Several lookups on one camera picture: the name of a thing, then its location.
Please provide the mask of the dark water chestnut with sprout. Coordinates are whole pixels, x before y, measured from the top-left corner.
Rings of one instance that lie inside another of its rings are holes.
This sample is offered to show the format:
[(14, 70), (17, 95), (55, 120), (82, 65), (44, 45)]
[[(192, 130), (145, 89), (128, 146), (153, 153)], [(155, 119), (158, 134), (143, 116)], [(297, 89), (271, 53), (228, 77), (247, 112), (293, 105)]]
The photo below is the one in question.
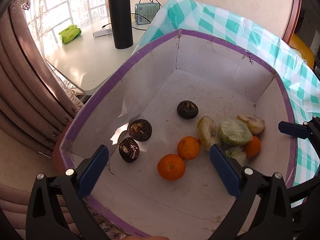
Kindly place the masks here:
[(177, 106), (178, 115), (186, 120), (195, 118), (199, 113), (199, 108), (190, 100), (181, 101)]

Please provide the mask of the white side table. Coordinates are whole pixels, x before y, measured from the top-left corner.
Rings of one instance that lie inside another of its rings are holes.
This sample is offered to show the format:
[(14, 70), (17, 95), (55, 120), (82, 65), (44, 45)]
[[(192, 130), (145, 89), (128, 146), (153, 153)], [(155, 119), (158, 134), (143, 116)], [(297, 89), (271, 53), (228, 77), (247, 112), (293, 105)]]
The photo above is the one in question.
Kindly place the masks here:
[(133, 53), (149, 25), (132, 23), (133, 46), (117, 49), (111, 34), (94, 37), (101, 29), (110, 29), (109, 20), (93, 23), (81, 29), (81, 35), (68, 44), (58, 43), (45, 53), (46, 60), (76, 88), (87, 95), (95, 91)]

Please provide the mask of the brown drape curtain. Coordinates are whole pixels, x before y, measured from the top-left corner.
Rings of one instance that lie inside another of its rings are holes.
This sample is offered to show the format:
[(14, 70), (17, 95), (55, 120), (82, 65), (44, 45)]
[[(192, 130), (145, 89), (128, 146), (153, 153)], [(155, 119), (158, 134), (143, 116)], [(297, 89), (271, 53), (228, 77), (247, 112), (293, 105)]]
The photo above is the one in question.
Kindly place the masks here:
[(1, 0), (1, 129), (51, 157), (77, 112), (37, 49), (20, 0)]

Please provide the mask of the small orange mandarin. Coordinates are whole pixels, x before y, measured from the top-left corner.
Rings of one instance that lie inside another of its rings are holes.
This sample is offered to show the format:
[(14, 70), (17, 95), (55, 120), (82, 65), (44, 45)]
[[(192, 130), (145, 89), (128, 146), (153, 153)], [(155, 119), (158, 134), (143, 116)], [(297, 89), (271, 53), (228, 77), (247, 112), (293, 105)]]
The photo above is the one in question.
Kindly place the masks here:
[(260, 139), (256, 136), (253, 136), (252, 140), (244, 146), (244, 149), (248, 158), (254, 157), (261, 150)]

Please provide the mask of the floral lace curtain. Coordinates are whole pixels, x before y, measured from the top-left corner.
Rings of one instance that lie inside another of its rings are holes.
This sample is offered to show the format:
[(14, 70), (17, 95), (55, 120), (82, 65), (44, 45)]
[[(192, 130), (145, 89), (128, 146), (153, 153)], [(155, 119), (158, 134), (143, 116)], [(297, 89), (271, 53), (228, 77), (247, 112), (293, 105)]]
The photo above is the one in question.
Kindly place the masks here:
[(109, 17), (107, 0), (20, 0), (31, 35), (44, 56), (61, 42), (59, 33), (74, 24), (78, 28)]

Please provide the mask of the small green fruit piece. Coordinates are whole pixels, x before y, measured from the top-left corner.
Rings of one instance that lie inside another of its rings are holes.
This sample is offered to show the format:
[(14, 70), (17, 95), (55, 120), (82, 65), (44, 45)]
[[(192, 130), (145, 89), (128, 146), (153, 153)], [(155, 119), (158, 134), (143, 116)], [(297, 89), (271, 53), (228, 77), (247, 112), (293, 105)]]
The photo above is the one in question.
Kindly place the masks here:
[(242, 146), (235, 146), (225, 151), (227, 157), (235, 159), (242, 167), (247, 165), (247, 154)]

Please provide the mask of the yellow leather sofa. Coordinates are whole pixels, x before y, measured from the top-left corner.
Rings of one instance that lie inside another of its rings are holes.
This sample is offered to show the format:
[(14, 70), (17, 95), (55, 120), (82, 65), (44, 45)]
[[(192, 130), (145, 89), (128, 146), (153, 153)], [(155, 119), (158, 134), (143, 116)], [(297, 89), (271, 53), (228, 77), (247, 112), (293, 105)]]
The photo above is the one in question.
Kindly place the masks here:
[(315, 57), (311, 49), (295, 33), (292, 34), (289, 46), (297, 51), (297, 54), (300, 55), (310, 69), (313, 69)]

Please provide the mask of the beige fruit half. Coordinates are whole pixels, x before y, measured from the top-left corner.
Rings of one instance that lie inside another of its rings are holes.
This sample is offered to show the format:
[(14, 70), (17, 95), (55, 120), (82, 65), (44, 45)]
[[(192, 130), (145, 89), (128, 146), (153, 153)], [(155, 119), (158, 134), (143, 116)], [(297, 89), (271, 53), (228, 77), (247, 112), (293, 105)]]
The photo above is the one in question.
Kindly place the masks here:
[(256, 115), (240, 114), (236, 118), (244, 122), (253, 135), (259, 135), (265, 129), (264, 120)]

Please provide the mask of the teal white checkered tablecloth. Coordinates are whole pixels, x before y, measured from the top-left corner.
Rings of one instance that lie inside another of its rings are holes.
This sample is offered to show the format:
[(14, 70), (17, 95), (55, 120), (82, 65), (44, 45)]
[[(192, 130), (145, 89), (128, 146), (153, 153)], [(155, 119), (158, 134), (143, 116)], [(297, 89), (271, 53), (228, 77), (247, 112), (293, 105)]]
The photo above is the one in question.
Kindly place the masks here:
[(281, 38), (228, 10), (195, 0), (168, 0), (134, 52), (140, 53), (144, 46), (180, 29), (220, 38), (229, 45), (239, 46), (249, 61), (257, 56), (268, 63), (283, 81), (296, 122), (319, 115), (319, 80), (302, 57)]

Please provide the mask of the green fruit half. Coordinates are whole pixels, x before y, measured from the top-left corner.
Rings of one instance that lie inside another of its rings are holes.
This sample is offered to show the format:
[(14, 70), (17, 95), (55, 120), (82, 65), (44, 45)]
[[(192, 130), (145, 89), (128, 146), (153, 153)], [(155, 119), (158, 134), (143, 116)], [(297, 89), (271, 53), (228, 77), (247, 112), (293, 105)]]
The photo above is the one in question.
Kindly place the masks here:
[(219, 123), (219, 137), (230, 146), (245, 146), (253, 139), (246, 124), (238, 119), (225, 119)]

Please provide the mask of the pale fruit half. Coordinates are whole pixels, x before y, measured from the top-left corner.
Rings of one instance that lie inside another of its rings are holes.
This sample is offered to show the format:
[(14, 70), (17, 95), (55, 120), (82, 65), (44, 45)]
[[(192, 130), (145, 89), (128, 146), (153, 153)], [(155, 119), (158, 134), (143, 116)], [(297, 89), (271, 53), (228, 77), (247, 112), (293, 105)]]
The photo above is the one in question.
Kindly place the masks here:
[(209, 151), (214, 144), (221, 146), (219, 127), (211, 117), (203, 116), (199, 120), (196, 133), (198, 140), (205, 151)]

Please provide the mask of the large dark water chestnut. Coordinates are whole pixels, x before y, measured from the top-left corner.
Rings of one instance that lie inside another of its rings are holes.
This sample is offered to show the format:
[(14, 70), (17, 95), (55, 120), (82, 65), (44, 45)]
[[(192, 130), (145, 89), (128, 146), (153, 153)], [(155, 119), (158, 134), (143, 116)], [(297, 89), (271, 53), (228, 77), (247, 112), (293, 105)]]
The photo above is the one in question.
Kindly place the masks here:
[(128, 133), (136, 141), (144, 142), (151, 138), (152, 126), (148, 120), (137, 119), (129, 125)]

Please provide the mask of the white remote device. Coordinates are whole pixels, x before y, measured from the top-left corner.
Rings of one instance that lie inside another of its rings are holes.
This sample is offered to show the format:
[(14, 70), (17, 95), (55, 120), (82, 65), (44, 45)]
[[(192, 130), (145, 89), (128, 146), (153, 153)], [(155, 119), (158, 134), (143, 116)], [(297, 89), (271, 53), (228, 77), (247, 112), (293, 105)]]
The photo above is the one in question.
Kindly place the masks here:
[(93, 37), (101, 37), (101, 36), (107, 36), (107, 35), (112, 35), (112, 29), (100, 29), (98, 31), (93, 32)]

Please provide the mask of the purple cardboard box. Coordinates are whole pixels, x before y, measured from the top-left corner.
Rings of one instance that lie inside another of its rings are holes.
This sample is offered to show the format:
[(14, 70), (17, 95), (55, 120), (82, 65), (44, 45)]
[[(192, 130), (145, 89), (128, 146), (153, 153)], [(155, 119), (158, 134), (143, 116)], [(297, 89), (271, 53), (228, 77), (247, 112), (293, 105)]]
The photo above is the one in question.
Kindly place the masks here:
[[(195, 118), (178, 115), (184, 100), (199, 108)], [(297, 141), (280, 133), (278, 124), (295, 118), (278, 73), (257, 56), (249, 61), (239, 46), (180, 29), (134, 53), (93, 94), (66, 132), (60, 155), (65, 167), (74, 168), (100, 145), (108, 148), (108, 163), (86, 202), (125, 232), (207, 239), (235, 201), (208, 152), (188, 161), (176, 181), (163, 179), (157, 164), (177, 152), (183, 137), (196, 135), (199, 118), (219, 123), (240, 114), (265, 122), (261, 151), (249, 166), (267, 176), (279, 172), (291, 187)], [(148, 120), (152, 135), (135, 140), (140, 155), (127, 163), (119, 144), (130, 137), (128, 127), (137, 119)]]

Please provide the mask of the black thermos bottle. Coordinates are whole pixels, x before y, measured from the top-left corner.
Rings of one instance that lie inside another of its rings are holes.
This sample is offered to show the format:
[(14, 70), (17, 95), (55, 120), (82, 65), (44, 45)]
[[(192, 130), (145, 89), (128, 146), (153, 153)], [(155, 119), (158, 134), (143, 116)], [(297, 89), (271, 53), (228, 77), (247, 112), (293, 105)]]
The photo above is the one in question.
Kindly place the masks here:
[(117, 49), (133, 45), (130, 0), (108, 0), (114, 45)]

